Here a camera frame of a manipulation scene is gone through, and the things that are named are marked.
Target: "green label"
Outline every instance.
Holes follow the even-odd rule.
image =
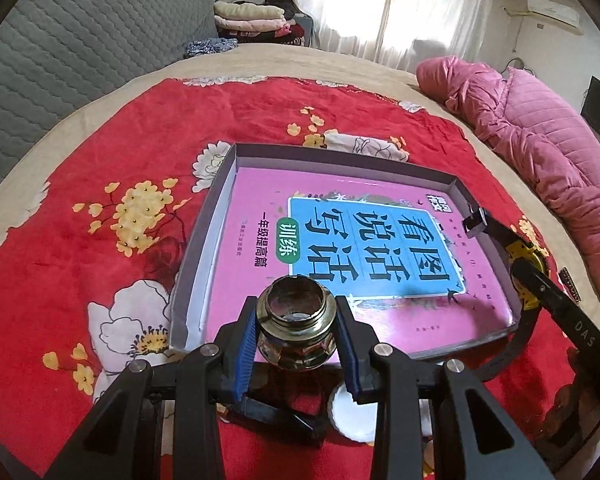
[[[300,229],[293,218],[281,218],[276,224],[276,256],[284,264],[300,259]]]

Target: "yellow plastic part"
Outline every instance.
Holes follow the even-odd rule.
[[[546,264],[544,256],[536,250],[536,247],[529,243],[527,244],[523,240],[517,240],[506,247],[507,253],[509,253],[509,261],[513,261],[518,258],[524,258],[530,261],[533,266],[540,270],[546,276],[549,275],[549,267]],[[518,280],[512,277],[513,286],[518,292],[518,297],[522,302],[523,310],[533,310],[540,306],[540,301],[536,298],[525,286],[523,286]]]

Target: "sheer curtain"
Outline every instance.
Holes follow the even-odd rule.
[[[414,72],[429,57],[475,59],[493,0],[296,0],[318,48]]]

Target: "blue patterned cloth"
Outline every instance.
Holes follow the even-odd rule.
[[[202,56],[203,54],[217,54],[233,50],[238,46],[238,40],[226,40],[225,38],[209,38],[202,41],[191,41],[184,47],[185,59],[189,57]]]

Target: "gold metal jar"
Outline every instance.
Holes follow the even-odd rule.
[[[335,352],[333,294],[305,276],[283,276],[258,298],[258,349],[285,370],[313,370]]]

